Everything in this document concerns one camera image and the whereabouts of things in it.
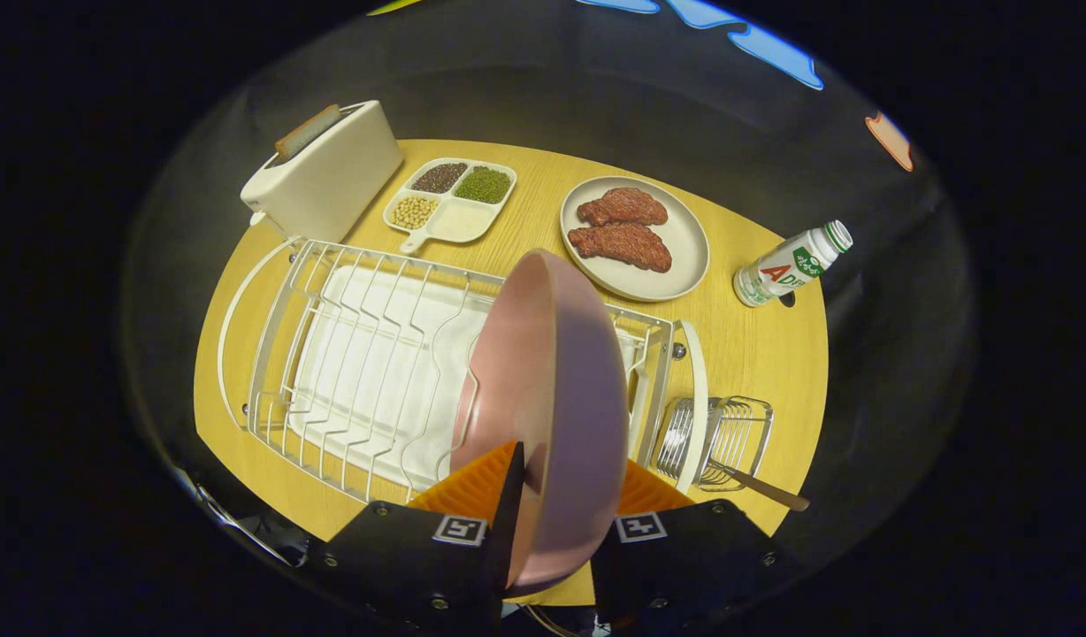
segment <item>pink bowl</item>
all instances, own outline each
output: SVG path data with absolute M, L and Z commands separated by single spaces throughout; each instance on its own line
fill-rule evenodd
M 558 584 L 613 524 L 626 474 L 626 379 L 610 315 L 554 254 L 523 255 L 500 290 L 470 360 L 450 459 L 465 467 L 523 442 L 526 480 L 507 596 Z

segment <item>white plate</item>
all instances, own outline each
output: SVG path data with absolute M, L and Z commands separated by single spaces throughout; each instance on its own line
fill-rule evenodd
M 579 221 L 579 205 L 594 201 L 609 189 L 644 190 L 653 199 L 659 201 L 668 211 L 669 221 L 660 226 L 649 226 L 649 229 L 660 237 L 673 265 L 669 271 L 642 270 L 628 263 L 615 262 L 613 258 L 592 256 L 582 258 L 579 251 L 571 245 L 567 233 L 576 228 L 589 228 L 589 224 Z M 668 301 L 690 293 L 699 285 L 708 272 L 708 237 L 697 221 L 696 215 L 674 198 L 668 190 L 649 184 L 632 177 L 595 177 L 583 181 L 567 193 L 559 211 L 559 226 L 563 228 L 563 243 L 574 259 L 574 265 L 595 279 L 599 285 L 615 294 L 623 295 L 633 301 Z
M 464 165 L 467 165 L 467 168 L 465 168 L 464 173 L 455 179 L 453 186 L 451 186 L 450 189 L 443 193 L 427 193 L 425 190 L 413 189 L 417 179 L 425 176 L 426 171 L 433 168 L 433 166 L 442 165 L 442 163 L 464 163 Z M 491 168 L 492 170 L 500 170 L 500 173 L 503 173 L 504 175 L 507 175 L 507 177 L 512 178 L 510 184 L 507 184 L 507 192 L 503 194 L 503 199 L 500 199 L 500 201 L 494 204 L 478 202 L 475 201 L 475 199 L 458 198 L 454 194 L 457 186 L 464 181 L 465 177 L 469 176 L 471 170 L 479 168 L 480 166 L 483 168 Z M 512 196 L 512 189 L 515 189 L 515 187 L 516 171 L 507 168 L 505 165 L 489 163 L 487 161 L 467 161 L 466 158 L 459 157 L 437 157 L 434 161 L 427 162 L 426 165 L 421 166 L 421 168 L 414 170 L 414 174 L 409 176 L 409 179 L 406 179 L 405 184 L 402 184 L 401 189 L 397 189 L 397 192 L 393 194 L 393 199 L 390 199 L 389 205 L 386 206 L 386 209 L 382 209 L 382 220 L 386 221 L 387 226 L 390 226 L 390 228 L 393 228 L 394 230 L 401 230 L 409 233 L 406 241 L 403 242 L 401 249 L 399 249 L 402 251 L 402 254 L 406 255 L 413 254 L 417 252 L 418 249 L 421 249 L 422 243 L 425 243 L 427 239 L 437 239 L 439 242 L 453 243 L 473 242 L 476 239 L 481 238 L 485 232 L 488 232 L 488 229 L 492 227 L 492 222 L 495 221 L 500 211 L 503 211 L 503 205 L 507 203 L 507 198 Z M 390 221 L 390 217 L 393 215 L 393 207 L 397 206 L 397 202 L 401 202 L 402 199 L 405 198 L 415 196 L 415 194 L 418 198 L 433 199 L 433 201 L 437 202 L 437 208 L 433 209 L 433 214 L 431 214 L 426 220 L 426 225 L 411 230 Z M 471 213 L 478 215 L 483 222 L 476 227 L 473 232 L 467 232 L 455 237 L 445 234 L 444 232 L 438 232 L 437 222 L 439 218 L 445 216 L 445 211 L 454 208 L 468 208 Z

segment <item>toaster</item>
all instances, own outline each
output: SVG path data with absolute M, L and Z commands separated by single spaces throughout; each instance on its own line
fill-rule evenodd
M 402 165 L 377 100 L 331 105 L 276 149 L 240 190 L 252 208 L 250 225 L 268 220 L 285 235 L 325 242 L 341 242 Z

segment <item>bottle label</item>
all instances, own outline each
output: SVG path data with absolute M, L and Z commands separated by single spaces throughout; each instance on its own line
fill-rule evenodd
M 794 249 L 794 265 L 811 279 L 817 279 L 822 273 L 822 264 L 803 246 Z
M 803 234 L 780 243 L 758 260 L 758 272 L 767 294 L 782 295 L 806 285 L 822 273 L 822 262 L 810 254 Z

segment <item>dark background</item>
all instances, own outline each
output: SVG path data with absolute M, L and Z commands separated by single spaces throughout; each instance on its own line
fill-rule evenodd
M 1086 431 L 1060 416 L 1086 396 L 1068 371 L 1075 358 L 1086 370 L 1086 285 L 1057 290 L 1056 273 L 1083 254 L 1070 229 L 1086 227 L 1084 9 L 735 9 L 843 69 L 942 166 L 978 263 L 984 340 L 963 419 L 929 479 L 864 544 L 742 629 L 1084 633 Z M 231 86 L 353 13 L 182 1 L 0 16 L 0 136 L 11 142 L 0 146 L 0 218 L 15 226 L 0 233 L 0 269 L 25 283 L 4 290 L 18 306 L 0 310 L 0 370 L 12 379 L 2 431 L 22 434 L 0 453 L 0 633 L 344 626 L 216 532 L 136 437 L 112 308 L 126 222 L 176 141 Z M 25 442 L 46 453 L 9 453 Z M 295 604 L 272 603 L 281 600 Z

